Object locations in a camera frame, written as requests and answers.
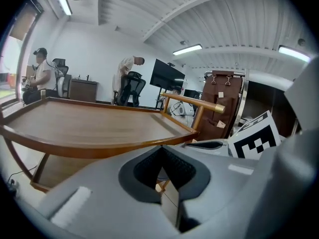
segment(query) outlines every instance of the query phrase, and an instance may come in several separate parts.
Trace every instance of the brown leather bag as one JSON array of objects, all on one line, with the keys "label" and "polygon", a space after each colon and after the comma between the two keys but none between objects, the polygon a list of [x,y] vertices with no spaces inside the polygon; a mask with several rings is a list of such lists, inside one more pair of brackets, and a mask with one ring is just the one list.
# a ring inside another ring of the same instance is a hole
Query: brown leather bag
[{"label": "brown leather bag", "polygon": [[[196,140],[225,138],[233,119],[238,103],[242,78],[234,77],[233,72],[212,71],[212,76],[206,79],[201,99],[207,102],[225,106],[223,114],[204,110],[197,131],[200,132]],[[225,123],[225,127],[217,127],[218,122]]]}]

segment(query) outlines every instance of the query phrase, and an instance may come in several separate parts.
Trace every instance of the desk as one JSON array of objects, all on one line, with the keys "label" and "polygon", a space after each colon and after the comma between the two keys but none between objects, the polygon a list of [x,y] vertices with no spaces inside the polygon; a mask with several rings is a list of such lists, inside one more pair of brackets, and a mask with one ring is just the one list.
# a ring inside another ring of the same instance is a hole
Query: desk
[{"label": "desk", "polygon": [[97,82],[72,79],[70,83],[70,99],[96,102]]}]

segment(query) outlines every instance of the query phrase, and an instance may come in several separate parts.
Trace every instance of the office chair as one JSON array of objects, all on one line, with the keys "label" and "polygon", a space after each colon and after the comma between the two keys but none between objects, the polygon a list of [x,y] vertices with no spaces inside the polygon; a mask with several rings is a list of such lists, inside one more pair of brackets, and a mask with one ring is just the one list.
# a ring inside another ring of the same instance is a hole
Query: office chair
[{"label": "office chair", "polygon": [[139,96],[146,84],[146,81],[141,79],[141,74],[130,72],[123,75],[121,78],[121,89],[119,92],[114,91],[114,104],[127,106],[130,95],[133,96],[133,107],[138,107]]},{"label": "office chair", "polygon": [[69,67],[65,65],[65,59],[55,58],[52,61],[56,64],[57,68],[63,73],[63,75],[66,76],[69,71]]},{"label": "office chair", "polygon": [[63,97],[63,83],[64,83],[64,77],[60,77],[57,82],[57,90],[58,90],[58,95],[60,98]]}]

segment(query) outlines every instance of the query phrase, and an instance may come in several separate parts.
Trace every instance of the baseball cap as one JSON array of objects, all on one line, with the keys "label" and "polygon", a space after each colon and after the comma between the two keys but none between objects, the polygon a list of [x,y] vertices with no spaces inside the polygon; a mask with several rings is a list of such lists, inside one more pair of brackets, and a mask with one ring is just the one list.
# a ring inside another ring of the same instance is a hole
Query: baseball cap
[{"label": "baseball cap", "polygon": [[34,51],[33,54],[36,55],[36,54],[38,54],[38,53],[43,54],[45,57],[46,57],[46,55],[48,54],[48,52],[46,51],[45,48],[39,48],[39,49],[37,49],[36,51]]}]

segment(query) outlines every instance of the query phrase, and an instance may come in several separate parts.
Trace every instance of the window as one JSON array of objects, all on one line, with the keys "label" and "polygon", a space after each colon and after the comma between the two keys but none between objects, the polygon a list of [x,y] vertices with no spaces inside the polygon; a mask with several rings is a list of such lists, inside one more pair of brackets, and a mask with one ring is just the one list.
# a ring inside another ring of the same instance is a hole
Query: window
[{"label": "window", "polygon": [[18,100],[24,50],[42,12],[36,0],[27,0],[0,40],[0,103],[4,106]]}]

